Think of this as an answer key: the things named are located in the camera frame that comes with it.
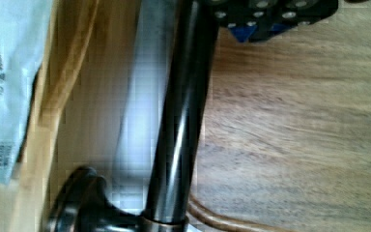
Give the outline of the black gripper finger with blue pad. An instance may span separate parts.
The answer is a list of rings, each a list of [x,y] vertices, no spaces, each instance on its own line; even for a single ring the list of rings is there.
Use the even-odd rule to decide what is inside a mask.
[[[336,13],[339,0],[206,0],[221,27],[239,43],[261,43]]]

